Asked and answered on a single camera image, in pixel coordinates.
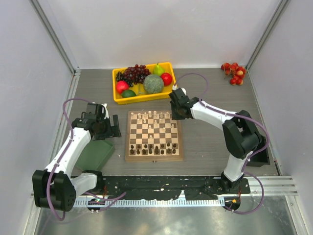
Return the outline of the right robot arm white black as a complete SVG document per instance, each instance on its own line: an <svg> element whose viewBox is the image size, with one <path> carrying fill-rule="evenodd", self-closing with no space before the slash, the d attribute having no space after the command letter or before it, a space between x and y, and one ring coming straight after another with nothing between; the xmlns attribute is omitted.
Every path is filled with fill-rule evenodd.
<svg viewBox="0 0 313 235"><path fill-rule="evenodd" d="M268 147L265 137L256 127L262 125L253 120L245 110L236 113L212 106L197 97L190 99L184 88L173 86L169 97L172 119L197 119L222 130L229 159L216 186L216 193L229 192L236 188L244 176L244 169L250 158L266 151Z"/></svg>

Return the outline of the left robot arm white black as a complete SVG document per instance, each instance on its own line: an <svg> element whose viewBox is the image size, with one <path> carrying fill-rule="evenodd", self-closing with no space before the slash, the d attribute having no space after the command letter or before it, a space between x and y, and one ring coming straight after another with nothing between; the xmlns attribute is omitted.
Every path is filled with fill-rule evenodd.
<svg viewBox="0 0 313 235"><path fill-rule="evenodd" d="M92 140L121 137L118 116L110 116L107 104L88 103L86 111L70 123L67 140L55 158L43 170L32 175L35 205L53 211L68 212L76 198L105 186L102 173L84 170L72 178L72 171L87 144Z"/></svg>

